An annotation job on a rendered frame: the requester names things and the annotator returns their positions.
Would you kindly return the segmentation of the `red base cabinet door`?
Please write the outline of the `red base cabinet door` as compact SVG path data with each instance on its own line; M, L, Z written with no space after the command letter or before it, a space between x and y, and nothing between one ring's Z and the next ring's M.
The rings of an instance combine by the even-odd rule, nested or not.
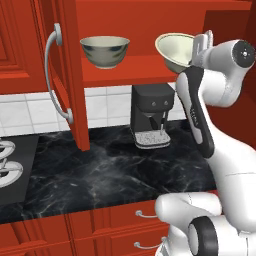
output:
M65 217L0 224L0 256L73 256Z

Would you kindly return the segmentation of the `red wall cabinet with shelf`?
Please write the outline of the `red wall cabinet with shelf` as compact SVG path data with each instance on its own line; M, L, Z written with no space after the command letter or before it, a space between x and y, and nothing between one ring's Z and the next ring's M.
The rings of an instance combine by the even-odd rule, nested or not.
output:
M101 70L83 59L83 85L171 82L176 74L155 48L158 36L212 30L216 44L242 38L251 4L251 0L77 0L81 38L115 35L130 40L124 60L114 69Z

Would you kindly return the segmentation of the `red open cabinet door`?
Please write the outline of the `red open cabinet door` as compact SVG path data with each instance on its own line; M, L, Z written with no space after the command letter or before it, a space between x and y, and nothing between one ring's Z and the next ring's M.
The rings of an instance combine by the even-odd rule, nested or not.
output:
M44 49L51 100L68 122L77 147L86 151L89 135L75 0L34 0Z

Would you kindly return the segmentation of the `red closed cabinet door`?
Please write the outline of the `red closed cabinet door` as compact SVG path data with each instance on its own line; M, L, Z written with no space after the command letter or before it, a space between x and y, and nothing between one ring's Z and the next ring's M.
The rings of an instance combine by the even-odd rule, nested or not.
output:
M46 90L34 0L0 0L0 94Z

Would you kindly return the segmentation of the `red drawer front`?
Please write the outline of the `red drawer front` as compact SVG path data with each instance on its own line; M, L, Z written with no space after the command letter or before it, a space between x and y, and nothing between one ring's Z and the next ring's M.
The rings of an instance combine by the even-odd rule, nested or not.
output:
M167 225L158 218L146 219L135 215L136 210L142 210L144 215L155 215L154 204L154 200L149 200L69 213L72 236L76 240L126 229Z
M154 246L160 244L161 237L167 235L167 225L156 225L76 239L75 247L77 256L154 256L156 248L142 250L134 247L134 242L138 241L142 246Z

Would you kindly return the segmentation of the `cream bowl with blue pattern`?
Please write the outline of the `cream bowl with blue pattern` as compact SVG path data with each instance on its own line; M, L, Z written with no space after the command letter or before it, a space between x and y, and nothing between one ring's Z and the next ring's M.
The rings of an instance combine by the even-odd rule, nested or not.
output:
M118 36L93 36L80 40L87 59L97 68L115 68L125 57L130 40Z

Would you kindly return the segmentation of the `black hob with grey rings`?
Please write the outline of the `black hob with grey rings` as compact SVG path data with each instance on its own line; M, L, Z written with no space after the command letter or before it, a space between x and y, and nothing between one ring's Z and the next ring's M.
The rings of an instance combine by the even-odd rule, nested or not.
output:
M23 202L38 135L0 138L0 205Z

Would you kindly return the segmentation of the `black coffee machine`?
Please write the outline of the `black coffee machine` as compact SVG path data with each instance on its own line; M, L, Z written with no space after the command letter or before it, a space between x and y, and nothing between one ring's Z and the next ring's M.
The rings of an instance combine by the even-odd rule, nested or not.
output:
M138 148L156 149L170 145L166 123L174 96L175 91L167 83L132 86L130 129Z

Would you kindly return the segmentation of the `cream bowl with pale rim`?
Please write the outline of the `cream bowl with pale rim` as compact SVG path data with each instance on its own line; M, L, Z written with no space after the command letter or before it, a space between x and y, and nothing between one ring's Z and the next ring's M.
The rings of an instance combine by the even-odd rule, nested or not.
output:
M174 73L181 73L192 61L194 37L184 33L166 33L155 40L155 48L163 57L167 68Z

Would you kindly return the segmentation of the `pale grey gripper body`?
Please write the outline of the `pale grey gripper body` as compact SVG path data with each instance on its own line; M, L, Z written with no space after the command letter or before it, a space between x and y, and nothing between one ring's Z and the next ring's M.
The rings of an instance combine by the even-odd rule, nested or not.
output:
M203 34L198 34L194 37L191 60L192 65L201 66L203 53L213 46L213 40L214 37L211 30L206 31Z

